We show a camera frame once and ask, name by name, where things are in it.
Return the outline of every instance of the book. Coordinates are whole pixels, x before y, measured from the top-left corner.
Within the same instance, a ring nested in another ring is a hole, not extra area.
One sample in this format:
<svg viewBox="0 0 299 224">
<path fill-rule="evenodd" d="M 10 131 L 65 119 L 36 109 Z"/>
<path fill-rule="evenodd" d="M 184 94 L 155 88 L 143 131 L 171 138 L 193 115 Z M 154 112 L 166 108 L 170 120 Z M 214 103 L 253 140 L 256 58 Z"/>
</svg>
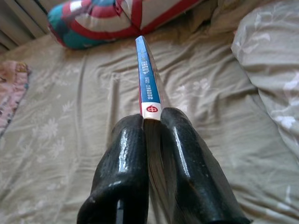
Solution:
<svg viewBox="0 0 299 224">
<path fill-rule="evenodd" d="M 166 102 L 166 94 L 154 57 L 143 36 L 136 38 L 136 49 L 139 70 L 140 113 L 144 119 L 160 120 Z"/>
</svg>

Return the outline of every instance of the striped cushion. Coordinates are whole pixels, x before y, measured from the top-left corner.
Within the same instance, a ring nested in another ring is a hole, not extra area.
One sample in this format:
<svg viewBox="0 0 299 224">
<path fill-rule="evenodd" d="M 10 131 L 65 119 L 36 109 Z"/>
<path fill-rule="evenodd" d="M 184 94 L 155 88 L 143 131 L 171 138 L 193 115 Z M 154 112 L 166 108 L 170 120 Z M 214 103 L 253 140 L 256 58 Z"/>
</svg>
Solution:
<svg viewBox="0 0 299 224">
<path fill-rule="evenodd" d="M 84 49 L 153 31 L 202 0 L 73 0 L 48 14 L 62 45 Z"/>
</svg>

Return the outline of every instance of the floral pattern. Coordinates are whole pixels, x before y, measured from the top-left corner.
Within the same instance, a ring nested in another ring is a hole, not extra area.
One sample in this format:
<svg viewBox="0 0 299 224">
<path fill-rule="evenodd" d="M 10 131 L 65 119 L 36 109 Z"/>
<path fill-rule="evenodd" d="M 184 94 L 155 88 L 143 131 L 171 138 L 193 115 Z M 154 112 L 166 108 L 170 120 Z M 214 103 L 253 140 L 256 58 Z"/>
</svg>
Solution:
<svg viewBox="0 0 299 224">
<path fill-rule="evenodd" d="M 297 223 L 298 163 L 271 118 L 252 109 L 257 91 L 231 54 L 232 36 L 186 30 L 175 24 L 148 35 L 172 106 L 186 112 L 206 140 L 255 223 Z M 273 40 L 262 36 L 250 54 Z M 0 56 L 8 59 L 24 61 L 32 74 L 0 139 L 0 222 L 75 223 L 114 124 L 139 112 L 134 39 L 70 51 L 45 36 Z M 295 86 L 295 77 L 294 70 L 282 86 Z M 290 99 L 296 92 L 281 94 Z M 279 113 L 278 119 L 293 128 L 292 118 Z M 149 207 L 148 224 L 156 224 Z"/>
<path fill-rule="evenodd" d="M 298 11 L 295 0 L 254 10 L 241 22 L 232 50 L 259 88 L 283 140 L 299 158 Z"/>
</svg>

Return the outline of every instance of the red logo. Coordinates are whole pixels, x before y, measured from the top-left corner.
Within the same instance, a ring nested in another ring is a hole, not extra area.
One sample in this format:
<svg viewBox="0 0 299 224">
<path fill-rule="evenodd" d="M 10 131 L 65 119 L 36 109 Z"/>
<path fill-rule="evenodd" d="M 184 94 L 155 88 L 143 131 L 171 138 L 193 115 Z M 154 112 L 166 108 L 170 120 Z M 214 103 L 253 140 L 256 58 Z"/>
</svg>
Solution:
<svg viewBox="0 0 299 224">
<path fill-rule="evenodd" d="M 158 112 L 158 108 L 156 108 L 156 107 L 153 106 L 153 105 L 148 106 L 148 107 L 146 108 L 146 110 L 147 110 L 148 112 L 152 112 L 152 113 Z"/>
</svg>

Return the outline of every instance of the white pillow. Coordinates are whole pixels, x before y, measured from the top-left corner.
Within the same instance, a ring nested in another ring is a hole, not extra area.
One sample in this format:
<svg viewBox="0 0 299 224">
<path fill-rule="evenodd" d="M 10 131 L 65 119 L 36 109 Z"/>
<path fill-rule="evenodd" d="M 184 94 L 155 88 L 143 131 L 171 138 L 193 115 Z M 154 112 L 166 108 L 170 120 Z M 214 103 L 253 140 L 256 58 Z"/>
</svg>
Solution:
<svg viewBox="0 0 299 224">
<path fill-rule="evenodd" d="M 271 3 L 248 14 L 232 51 L 299 158 L 299 1 Z"/>
</svg>

